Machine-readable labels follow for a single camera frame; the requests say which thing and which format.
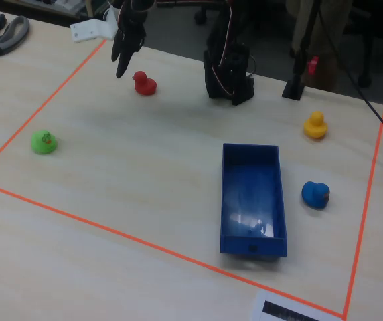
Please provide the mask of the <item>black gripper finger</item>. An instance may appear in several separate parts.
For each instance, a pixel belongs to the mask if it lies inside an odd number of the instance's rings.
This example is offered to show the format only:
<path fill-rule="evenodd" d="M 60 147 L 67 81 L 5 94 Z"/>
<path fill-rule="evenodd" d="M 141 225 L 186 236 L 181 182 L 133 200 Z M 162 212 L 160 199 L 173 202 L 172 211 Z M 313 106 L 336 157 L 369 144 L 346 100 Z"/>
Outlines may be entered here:
<path fill-rule="evenodd" d="M 114 37 L 112 52 L 111 52 L 111 61 L 115 62 L 120 56 L 121 43 L 122 43 L 123 33 L 118 31 Z"/>
<path fill-rule="evenodd" d="M 135 52 L 138 52 L 144 44 L 144 39 L 122 39 L 120 56 L 118 57 L 118 66 L 116 70 L 116 77 L 121 78 L 129 62 Z"/>

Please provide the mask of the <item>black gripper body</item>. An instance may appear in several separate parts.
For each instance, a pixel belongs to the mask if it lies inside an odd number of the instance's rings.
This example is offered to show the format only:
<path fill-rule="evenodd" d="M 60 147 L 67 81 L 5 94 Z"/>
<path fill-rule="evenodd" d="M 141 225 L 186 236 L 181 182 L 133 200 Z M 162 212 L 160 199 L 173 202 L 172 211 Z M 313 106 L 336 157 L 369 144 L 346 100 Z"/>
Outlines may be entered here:
<path fill-rule="evenodd" d="M 145 41 L 147 34 L 144 23 L 155 1 L 120 1 L 120 4 L 117 26 L 118 31 L 123 33 L 123 39 L 144 39 Z"/>

